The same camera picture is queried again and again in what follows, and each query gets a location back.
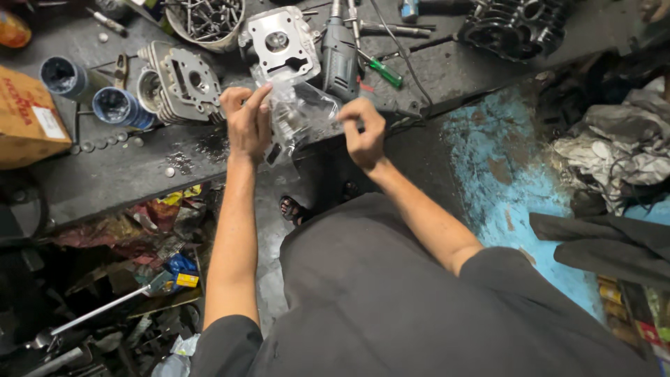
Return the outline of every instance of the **blue grease container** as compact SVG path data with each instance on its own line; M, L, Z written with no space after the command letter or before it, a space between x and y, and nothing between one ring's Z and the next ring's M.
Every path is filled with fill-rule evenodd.
M62 56L53 56L42 63L40 80L49 92L86 105L97 91L109 86L103 75Z
M102 88L93 97L93 112L103 122L138 129L149 127L155 115L144 110L128 91L115 87Z

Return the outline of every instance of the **dirty cloth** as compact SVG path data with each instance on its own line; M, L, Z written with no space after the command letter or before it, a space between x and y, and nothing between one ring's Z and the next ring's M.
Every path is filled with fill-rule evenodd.
M232 315L193 357L207 376L647 376L647 366L518 250L444 270L380 194L306 222L281 247L289 311L263 341Z
M670 176L670 103L661 98L659 86L663 77L631 90L621 105L591 106L571 128L572 137L552 145L569 166L597 182L572 184L602 193L617 215L623 212L624 185L657 184Z
M568 219L531 213L538 239L564 241L556 262L670 290L670 226L612 214Z

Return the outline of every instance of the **dark gray shirt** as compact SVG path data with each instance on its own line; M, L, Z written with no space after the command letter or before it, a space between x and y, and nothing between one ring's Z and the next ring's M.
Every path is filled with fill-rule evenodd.
M215 321L192 376L653 373L517 250L482 250L456 278L383 195L298 227L280 261L289 311L265 341L247 317Z

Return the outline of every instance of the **cardboard box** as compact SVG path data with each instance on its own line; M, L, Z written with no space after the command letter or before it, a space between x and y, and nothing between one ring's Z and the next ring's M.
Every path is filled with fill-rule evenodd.
M0 66L0 170L30 165L71 144L42 82Z

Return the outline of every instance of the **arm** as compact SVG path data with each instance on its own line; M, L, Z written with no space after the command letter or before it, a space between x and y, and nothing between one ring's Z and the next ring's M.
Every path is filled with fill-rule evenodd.
M483 249L477 238L405 178L384 156L386 121L366 99L349 102L338 119L344 124L351 158L400 211L416 238L447 270L459 275L463 264ZM365 125L359 133L357 119Z
M272 86L251 92L228 88L221 104L228 119L230 157L212 259L207 274L203 330L240 314L259 324L256 306L258 239L254 212L256 168L270 141L269 110L261 104Z

